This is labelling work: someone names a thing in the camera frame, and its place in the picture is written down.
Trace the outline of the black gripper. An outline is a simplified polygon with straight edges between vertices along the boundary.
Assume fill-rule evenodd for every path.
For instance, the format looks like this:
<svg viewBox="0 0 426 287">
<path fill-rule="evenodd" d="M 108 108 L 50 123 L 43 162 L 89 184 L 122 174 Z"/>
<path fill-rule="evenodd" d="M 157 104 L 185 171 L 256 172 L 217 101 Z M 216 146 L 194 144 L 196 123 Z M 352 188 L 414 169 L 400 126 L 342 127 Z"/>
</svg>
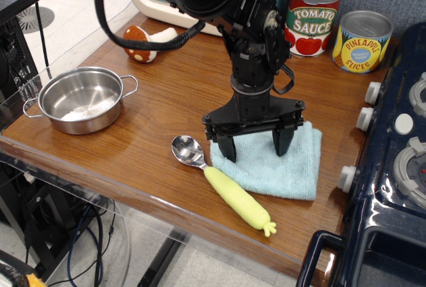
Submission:
<svg viewBox="0 0 426 287">
<path fill-rule="evenodd" d="M 218 142 L 222 155 L 236 162 L 234 136 L 272 131 L 278 156 L 287 153 L 294 131 L 304 123 L 302 100 L 275 97 L 270 93 L 243 95 L 235 92 L 222 107 L 202 118 L 206 138 Z"/>
</svg>

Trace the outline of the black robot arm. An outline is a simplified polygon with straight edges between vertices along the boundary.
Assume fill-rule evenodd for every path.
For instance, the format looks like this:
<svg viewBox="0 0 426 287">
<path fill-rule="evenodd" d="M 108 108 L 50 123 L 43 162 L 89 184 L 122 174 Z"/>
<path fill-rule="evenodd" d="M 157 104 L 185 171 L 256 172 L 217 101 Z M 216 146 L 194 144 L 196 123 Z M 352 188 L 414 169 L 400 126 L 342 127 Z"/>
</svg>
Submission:
<svg viewBox="0 0 426 287">
<path fill-rule="evenodd" d="M 287 153 L 294 132 L 303 125 L 304 102 L 285 99 L 294 85 L 274 85 L 276 76 L 293 77 L 286 65 L 286 41 L 276 0 L 167 0 L 202 23 L 213 25 L 223 38 L 232 63 L 230 101 L 204 115 L 206 137 L 228 160 L 236 160 L 234 137 L 271 131 L 278 156 Z"/>
</svg>

